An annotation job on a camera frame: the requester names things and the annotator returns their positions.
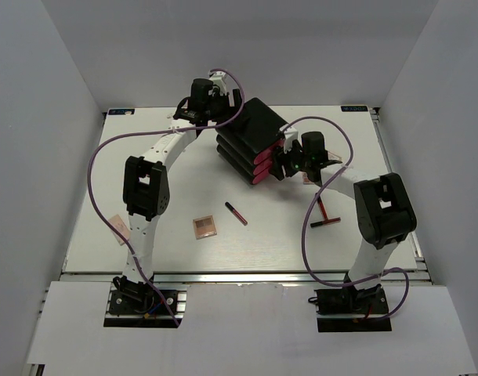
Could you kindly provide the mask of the pink top drawer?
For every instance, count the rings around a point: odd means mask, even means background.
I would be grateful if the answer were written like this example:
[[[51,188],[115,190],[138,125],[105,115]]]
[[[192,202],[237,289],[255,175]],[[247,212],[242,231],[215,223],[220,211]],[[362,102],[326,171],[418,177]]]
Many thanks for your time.
[[[265,150],[259,152],[253,161],[254,165],[259,165],[263,161],[267,160],[270,158],[271,154],[278,148],[283,148],[283,143],[278,142],[274,143],[271,146],[267,147]]]

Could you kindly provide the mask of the black drawer organizer cabinet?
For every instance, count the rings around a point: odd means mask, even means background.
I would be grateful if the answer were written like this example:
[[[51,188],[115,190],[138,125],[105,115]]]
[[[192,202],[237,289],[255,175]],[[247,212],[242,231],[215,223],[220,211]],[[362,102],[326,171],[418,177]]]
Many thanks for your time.
[[[216,150],[252,185],[255,156],[274,143],[284,145],[281,129],[287,124],[282,116],[255,97],[245,103],[239,117],[217,131]]]

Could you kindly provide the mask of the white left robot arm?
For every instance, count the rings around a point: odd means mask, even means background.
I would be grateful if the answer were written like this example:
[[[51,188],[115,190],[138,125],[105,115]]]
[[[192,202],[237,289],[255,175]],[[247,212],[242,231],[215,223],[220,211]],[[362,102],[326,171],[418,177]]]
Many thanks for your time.
[[[242,91],[234,98],[226,88],[227,73],[193,80],[190,95],[172,116],[168,133],[144,154],[125,162],[123,201],[129,214],[129,255],[122,276],[135,284],[153,276],[152,259],[158,220],[169,200],[168,172],[180,154],[209,127],[227,125],[242,111]]]

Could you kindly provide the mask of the small palette near right arm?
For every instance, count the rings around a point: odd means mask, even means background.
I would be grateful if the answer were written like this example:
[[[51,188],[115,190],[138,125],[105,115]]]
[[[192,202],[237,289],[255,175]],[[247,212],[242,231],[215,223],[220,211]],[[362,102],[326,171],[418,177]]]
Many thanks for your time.
[[[327,152],[327,156],[328,156],[327,162],[329,162],[330,164],[334,164],[334,163],[341,164],[342,163],[342,158],[333,154],[330,151]]]

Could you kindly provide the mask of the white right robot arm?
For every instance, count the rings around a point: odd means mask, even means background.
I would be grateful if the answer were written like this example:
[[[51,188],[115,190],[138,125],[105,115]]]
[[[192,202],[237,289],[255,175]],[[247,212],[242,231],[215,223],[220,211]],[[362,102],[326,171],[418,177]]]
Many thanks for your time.
[[[370,175],[332,160],[325,149],[321,132],[306,132],[302,140],[292,140],[286,150],[276,147],[272,154],[270,174],[282,180],[304,172],[310,182],[323,190],[334,190],[354,200],[357,225],[362,236],[354,264],[342,284],[343,305],[358,313],[371,301],[369,290],[380,285],[386,264],[398,244],[417,226],[414,209],[399,174]]]

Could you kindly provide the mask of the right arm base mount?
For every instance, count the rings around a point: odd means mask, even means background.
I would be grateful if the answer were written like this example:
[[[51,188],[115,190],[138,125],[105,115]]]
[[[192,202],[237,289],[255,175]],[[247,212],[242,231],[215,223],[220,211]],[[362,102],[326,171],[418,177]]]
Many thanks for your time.
[[[391,332],[389,305],[381,284],[319,289],[307,299],[316,308],[319,333]]]

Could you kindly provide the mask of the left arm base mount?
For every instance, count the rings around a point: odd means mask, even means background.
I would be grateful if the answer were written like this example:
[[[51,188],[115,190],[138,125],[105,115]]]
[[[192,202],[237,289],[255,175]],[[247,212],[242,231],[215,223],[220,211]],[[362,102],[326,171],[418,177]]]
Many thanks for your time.
[[[160,290],[163,298],[144,282],[123,277],[112,280],[103,326],[109,328],[171,328],[182,321],[181,291]]]

